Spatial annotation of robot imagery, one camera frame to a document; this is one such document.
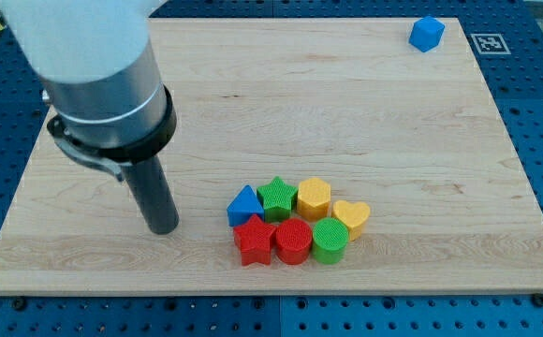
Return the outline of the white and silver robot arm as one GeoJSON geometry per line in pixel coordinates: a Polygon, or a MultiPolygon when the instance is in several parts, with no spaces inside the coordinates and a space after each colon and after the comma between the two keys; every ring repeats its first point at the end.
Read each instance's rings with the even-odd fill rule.
{"type": "Polygon", "coordinates": [[[56,145],[122,179],[175,127],[148,18],[161,0],[0,0],[0,10],[55,110],[56,145]]]}

